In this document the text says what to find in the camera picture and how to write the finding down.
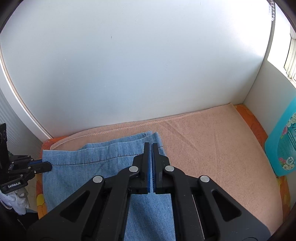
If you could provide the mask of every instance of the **round metal pin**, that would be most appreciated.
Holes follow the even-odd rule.
[[[95,176],[93,178],[94,183],[100,183],[100,182],[102,182],[102,180],[103,180],[103,178],[101,176]]]
[[[137,172],[138,170],[139,170],[139,168],[136,167],[136,166],[131,166],[131,167],[129,168],[129,171],[130,171],[130,172]]]
[[[175,170],[175,168],[173,166],[166,166],[165,170],[168,172],[172,172],[173,170]]]
[[[200,177],[200,180],[204,183],[207,183],[207,182],[209,182],[210,178],[206,175],[203,175]]]

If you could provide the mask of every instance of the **triangular cutout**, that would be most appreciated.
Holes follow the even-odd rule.
[[[228,222],[234,218],[239,217],[242,213],[241,211],[229,202],[221,193],[214,190],[212,195],[218,205],[220,213],[224,221]]]
[[[89,194],[89,191],[84,192],[79,198],[77,198],[68,207],[61,211],[60,215],[63,218],[68,219],[70,222],[76,222],[89,197]]]

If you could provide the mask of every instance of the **seam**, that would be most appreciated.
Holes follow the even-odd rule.
[[[110,132],[126,130],[126,129],[136,128],[136,127],[146,126],[146,125],[150,125],[150,124],[161,123],[161,122],[165,122],[165,121],[177,120],[177,119],[181,119],[181,118],[184,118],[184,117],[187,117],[187,116],[200,114],[200,113],[203,113],[203,112],[205,112],[207,110],[202,110],[202,111],[199,111],[199,112],[189,113],[189,114],[186,114],[186,115],[183,115],[183,116],[178,116],[178,117],[164,119],[164,120],[151,121],[151,122],[147,122],[147,123],[143,123],[143,124],[139,124],[139,125],[135,125],[135,126],[121,127],[121,128],[118,128],[118,129],[102,131],[102,132],[97,132],[97,133],[91,133],[91,134],[83,135],[83,136],[80,136],[80,137],[75,137],[75,138],[72,138],[72,139],[69,139],[69,140],[66,140],[66,141],[63,141],[63,142],[59,143],[57,146],[54,147],[54,149],[57,148],[58,146],[64,144],[64,143],[68,142],[68,141],[75,140],[75,139],[78,139],[78,138],[102,135],[102,134],[106,134],[106,133],[110,133]]]
[[[97,162],[101,162],[101,161],[108,161],[114,158],[119,158],[119,157],[125,157],[125,156],[138,156],[138,155],[142,155],[143,153],[140,154],[133,154],[133,155],[123,155],[123,156],[115,156],[109,159],[105,159],[105,160],[99,160],[99,161],[94,161],[94,162],[87,162],[87,163],[79,163],[79,164],[62,164],[62,165],[52,165],[53,167],[62,167],[62,166],[77,166],[77,165],[87,165],[87,164],[93,164],[93,163],[97,163]]]

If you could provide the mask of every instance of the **pink flower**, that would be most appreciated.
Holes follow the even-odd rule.
[[[283,164],[285,164],[286,163],[286,160],[285,159],[283,159],[283,158],[279,158],[279,161],[281,162],[281,163],[283,163]]]
[[[281,135],[283,136],[283,135],[287,134],[287,132],[288,132],[288,127],[285,126],[285,128],[283,129],[283,132],[281,133]]]

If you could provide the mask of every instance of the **blue jeans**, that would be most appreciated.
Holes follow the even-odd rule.
[[[144,143],[158,143],[158,133],[140,133],[109,142],[87,144],[78,151],[44,150],[42,160],[52,164],[43,173],[43,194],[48,211],[52,210],[95,175],[105,178],[131,166],[133,158],[144,150]],[[175,240],[172,203],[169,194],[131,195],[125,240]]]

